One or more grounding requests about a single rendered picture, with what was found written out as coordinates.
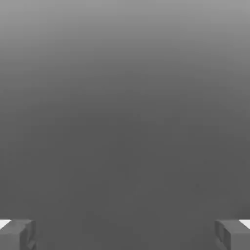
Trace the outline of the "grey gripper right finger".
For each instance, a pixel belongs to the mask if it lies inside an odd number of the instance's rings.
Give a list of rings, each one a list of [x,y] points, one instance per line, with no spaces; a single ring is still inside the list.
[[[218,250],[250,250],[250,219],[215,220]]]

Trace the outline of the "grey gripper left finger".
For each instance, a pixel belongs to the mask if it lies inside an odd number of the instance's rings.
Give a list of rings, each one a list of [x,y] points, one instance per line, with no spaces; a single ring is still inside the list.
[[[37,250],[36,221],[0,219],[0,250]]]

